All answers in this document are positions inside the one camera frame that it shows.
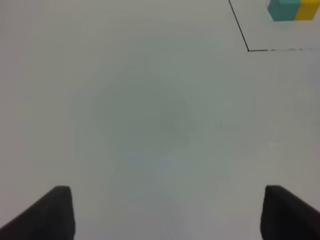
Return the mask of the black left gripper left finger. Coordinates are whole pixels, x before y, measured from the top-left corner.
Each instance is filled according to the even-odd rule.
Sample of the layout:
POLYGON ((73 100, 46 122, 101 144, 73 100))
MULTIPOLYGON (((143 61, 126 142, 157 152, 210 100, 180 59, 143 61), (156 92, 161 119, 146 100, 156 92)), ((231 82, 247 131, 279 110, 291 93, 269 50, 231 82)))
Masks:
POLYGON ((0 228, 2 240, 73 240, 76 221, 72 190, 55 186, 0 228))

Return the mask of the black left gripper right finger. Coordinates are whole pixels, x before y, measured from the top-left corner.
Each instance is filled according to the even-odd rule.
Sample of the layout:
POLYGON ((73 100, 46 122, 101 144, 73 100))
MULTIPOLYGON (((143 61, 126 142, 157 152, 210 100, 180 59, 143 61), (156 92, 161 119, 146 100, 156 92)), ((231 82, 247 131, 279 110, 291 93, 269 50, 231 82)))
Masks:
POLYGON ((318 240, 320 212, 284 187, 267 185, 260 233, 264 240, 318 240))

